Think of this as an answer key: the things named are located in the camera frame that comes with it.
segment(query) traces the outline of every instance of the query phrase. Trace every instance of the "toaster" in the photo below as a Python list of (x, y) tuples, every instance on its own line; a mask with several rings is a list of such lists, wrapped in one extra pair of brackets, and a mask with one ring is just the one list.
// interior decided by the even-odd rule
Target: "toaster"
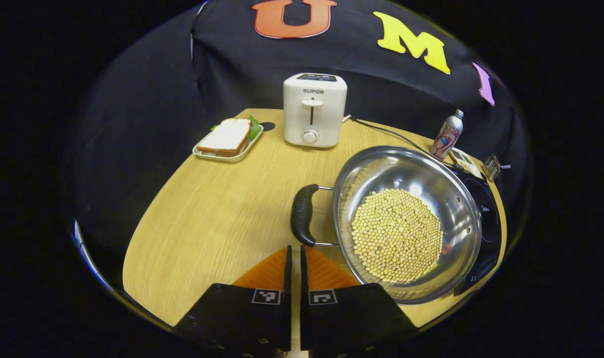
[(298, 73), (284, 81), (284, 139), (328, 148), (340, 140), (346, 82), (334, 75)]

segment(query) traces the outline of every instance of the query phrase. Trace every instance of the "power cord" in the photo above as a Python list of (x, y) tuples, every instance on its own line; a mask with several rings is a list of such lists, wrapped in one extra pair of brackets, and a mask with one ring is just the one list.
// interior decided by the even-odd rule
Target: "power cord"
[(468, 172), (467, 170), (465, 170), (465, 169), (463, 168), (463, 166), (460, 166), (460, 165), (452, 165), (451, 163), (448, 163), (447, 161), (443, 161), (443, 160), (439, 159), (438, 157), (434, 156), (433, 154), (431, 154), (431, 153), (430, 153), (430, 152), (428, 152), (427, 150), (423, 149), (423, 148), (422, 148), (422, 147), (420, 147), (419, 145), (416, 145), (416, 144), (415, 144), (415, 142), (413, 142), (412, 140), (409, 140), (409, 138), (406, 138), (405, 136), (401, 135), (400, 133), (397, 133), (397, 132), (391, 131), (390, 129), (381, 128), (381, 127), (377, 127), (377, 126), (372, 125), (372, 124), (364, 123), (364, 122), (362, 122), (361, 120), (358, 120), (358, 119), (356, 119), (356, 118), (351, 118), (350, 120), (352, 120), (353, 122), (359, 123), (359, 124), (361, 124), (361, 125), (365, 125), (366, 127), (370, 127), (370, 128), (374, 128), (374, 129), (379, 129), (380, 131), (384, 131), (384, 132), (388, 132), (388, 133), (395, 134), (396, 136), (398, 136), (398, 137), (402, 138), (403, 140), (405, 140), (405, 141), (409, 142), (410, 144), (414, 145), (415, 147), (417, 147), (418, 149), (420, 149), (422, 152), (425, 152), (426, 154), (428, 154), (428, 156), (430, 156), (430, 157), (432, 157), (432, 158), (435, 158), (436, 160), (438, 160), (438, 161), (439, 161), (440, 163), (442, 163), (443, 165), (448, 166), (448, 167), (450, 167), (450, 168), (453, 168), (453, 169), (455, 169), (455, 170), (459, 170), (459, 171), (461, 171), (461, 172), (466, 172), (466, 173), (470, 173), (470, 174), (472, 174), (471, 172)]

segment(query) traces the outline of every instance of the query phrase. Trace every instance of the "orange letter u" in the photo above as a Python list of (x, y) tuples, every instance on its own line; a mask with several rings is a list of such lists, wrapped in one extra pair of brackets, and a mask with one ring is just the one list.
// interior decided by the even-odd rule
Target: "orange letter u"
[(302, 0), (311, 6), (311, 20), (305, 25), (291, 26), (284, 23), (284, 7), (292, 0), (273, 0), (255, 4), (256, 32), (268, 38), (308, 38), (325, 32), (331, 25), (330, 0)]

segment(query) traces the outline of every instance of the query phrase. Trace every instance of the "pile of soybeans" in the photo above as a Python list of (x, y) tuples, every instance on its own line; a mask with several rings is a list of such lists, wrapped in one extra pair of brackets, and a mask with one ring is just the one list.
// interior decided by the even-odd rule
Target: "pile of soybeans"
[(422, 276), (441, 252), (439, 218), (406, 190), (372, 192), (351, 226), (355, 254), (383, 282), (408, 283)]

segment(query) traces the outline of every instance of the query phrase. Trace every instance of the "pan handle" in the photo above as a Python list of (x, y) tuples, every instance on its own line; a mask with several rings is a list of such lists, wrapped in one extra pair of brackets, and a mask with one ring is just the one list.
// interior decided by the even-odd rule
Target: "pan handle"
[(296, 193), (296, 197), (293, 199), (293, 208), (291, 209), (291, 231), (293, 236), (298, 239), (299, 242), (306, 246), (314, 247), (318, 246), (338, 246), (336, 243), (318, 243), (315, 242), (315, 238), (311, 235), (311, 218), (313, 217), (313, 204), (311, 198), (318, 189), (332, 191), (333, 188), (327, 186), (319, 186), (317, 184), (311, 184), (304, 186)]

